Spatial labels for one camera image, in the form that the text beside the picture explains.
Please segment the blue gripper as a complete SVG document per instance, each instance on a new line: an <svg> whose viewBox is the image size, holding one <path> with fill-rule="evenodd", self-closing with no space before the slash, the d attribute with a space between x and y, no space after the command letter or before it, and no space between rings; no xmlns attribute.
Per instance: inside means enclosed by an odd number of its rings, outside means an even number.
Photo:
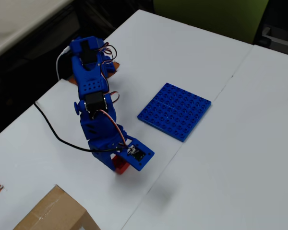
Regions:
<svg viewBox="0 0 288 230"><path fill-rule="evenodd" d="M114 152L128 151L131 147L126 143L123 127L116 123L115 109L98 109L92 114L81 109L80 122L93 156L116 171L120 159Z"/></svg>

